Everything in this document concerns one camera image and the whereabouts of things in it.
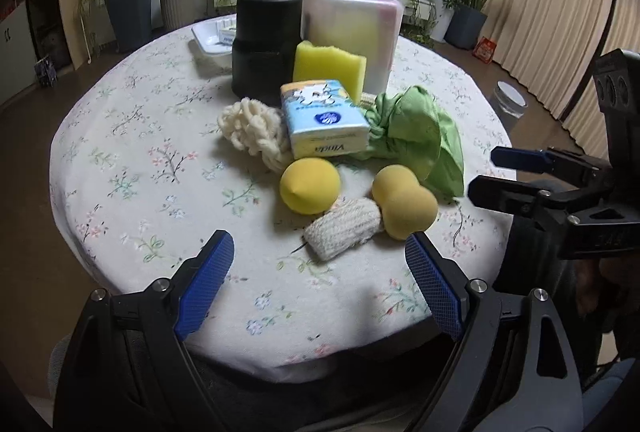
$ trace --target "makeup sponge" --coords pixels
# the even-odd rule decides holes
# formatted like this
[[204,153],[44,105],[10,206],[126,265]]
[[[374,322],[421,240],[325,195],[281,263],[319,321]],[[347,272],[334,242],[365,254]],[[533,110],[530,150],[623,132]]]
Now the makeup sponge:
[[280,178],[280,197],[296,213],[325,212],[340,194],[340,175],[327,160],[305,157],[294,161]]
[[333,46],[314,46],[303,40],[296,50],[293,82],[338,80],[354,104],[360,102],[367,58]]
[[386,233],[398,241],[427,230],[438,216],[435,196],[402,165],[383,168],[373,181],[371,193],[382,210]]
[[371,194],[379,206],[385,204],[386,197],[404,187],[419,187],[420,183],[413,171],[404,165],[388,165],[373,180]]

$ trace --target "cartoon character print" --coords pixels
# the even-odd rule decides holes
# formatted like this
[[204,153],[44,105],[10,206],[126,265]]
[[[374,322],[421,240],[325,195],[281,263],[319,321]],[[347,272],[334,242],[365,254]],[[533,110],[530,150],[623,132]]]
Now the cartoon character print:
[[293,91],[293,98],[299,100],[304,106],[309,106],[313,102],[322,102],[327,106],[335,104],[329,84],[315,84],[296,89]]

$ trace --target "blue gripper pad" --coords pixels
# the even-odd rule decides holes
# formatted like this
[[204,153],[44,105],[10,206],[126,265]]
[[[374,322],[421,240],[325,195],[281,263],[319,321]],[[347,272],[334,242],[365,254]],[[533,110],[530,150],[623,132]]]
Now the blue gripper pad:
[[458,342],[464,334],[460,300],[414,235],[404,245],[404,258],[440,331]]
[[496,167],[512,168],[542,174],[553,170],[553,160],[545,151],[527,151],[496,147],[491,151],[491,161]]
[[174,330],[181,340],[197,331],[204,322],[233,260],[234,240],[224,232],[180,298],[180,313]]

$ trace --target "white flower pot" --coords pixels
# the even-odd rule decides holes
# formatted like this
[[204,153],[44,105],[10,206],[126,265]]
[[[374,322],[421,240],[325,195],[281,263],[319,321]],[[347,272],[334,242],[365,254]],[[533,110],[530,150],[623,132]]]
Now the white flower pot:
[[444,42],[444,34],[447,33],[447,28],[449,28],[449,23],[455,10],[453,8],[444,8],[442,0],[433,0],[433,2],[436,5],[436,19],[438,22],[431,30],[430,37],[436,42]]
[[193,24],[196,16],[194,0],[160,0],[160,11],[168,32]]

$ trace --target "floor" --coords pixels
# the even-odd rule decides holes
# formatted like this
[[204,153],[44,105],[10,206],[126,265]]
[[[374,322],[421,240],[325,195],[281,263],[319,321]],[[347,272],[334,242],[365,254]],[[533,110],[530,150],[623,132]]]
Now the floor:
[[[523,92],[529,107],[511,134],[515,147],[554,145],[579,151],[546,109],[496,64],[446,44],[435,50],[471,75],[491,94],[498,80]],[[122,56],[103,54],[60,78],[55,88],[35,88],[0,111],[0,225],[4,244],[0,290],[0,360],[27,394],[49,398],[47,365],[55,343],[70,333],[95,282],[71,254],[49,206],[50,142],[75,102]]]

